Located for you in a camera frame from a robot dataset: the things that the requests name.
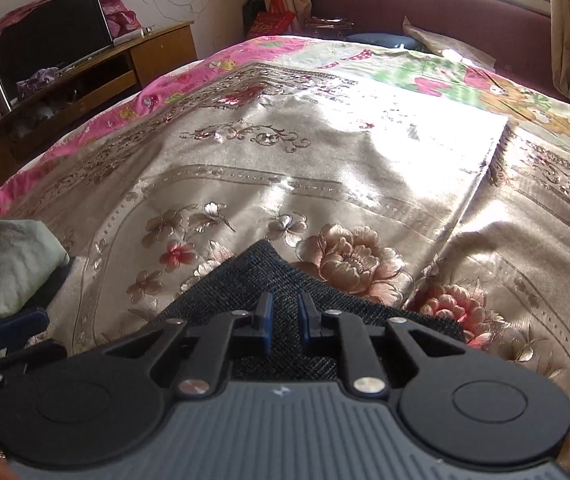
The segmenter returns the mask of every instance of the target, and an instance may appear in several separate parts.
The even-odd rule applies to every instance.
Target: light green cloth
[[[18,312],[69,256],[43,222],[0,220],[0,317]]]

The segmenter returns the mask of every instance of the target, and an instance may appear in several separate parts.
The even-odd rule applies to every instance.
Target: orange object
[[[270,0],[267,12],[259,12],[247,33],[247,39],[259,36],[277,36],[287,31],[296,14],[287,10],[283,0]]]

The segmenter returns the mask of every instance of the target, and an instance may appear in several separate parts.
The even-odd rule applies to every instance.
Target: metal screw
[[[209,383],[201,379],[185,379],[178,385],[178,389],[185,395],[204,395],[209,392]]]
[[[376,377],[361,377],[354,381],[354,389],[361,394],[380,394],[385,382]]]

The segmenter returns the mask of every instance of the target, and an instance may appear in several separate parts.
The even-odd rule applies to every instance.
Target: white logo
[[[287,386],[281,386],[278,390],[271,391],[274,395],[278,395],[281,399],[286,395],[291,393],[291,390]]]

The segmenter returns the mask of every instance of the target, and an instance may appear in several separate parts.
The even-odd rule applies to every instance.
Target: maroon headboard
[[[475,46],[496,58],[496,71],[565,100],[552,83],[550,17],[498,0],[314,0],[313,15],[354,22],[354,34],[403,34],[415,27]]]

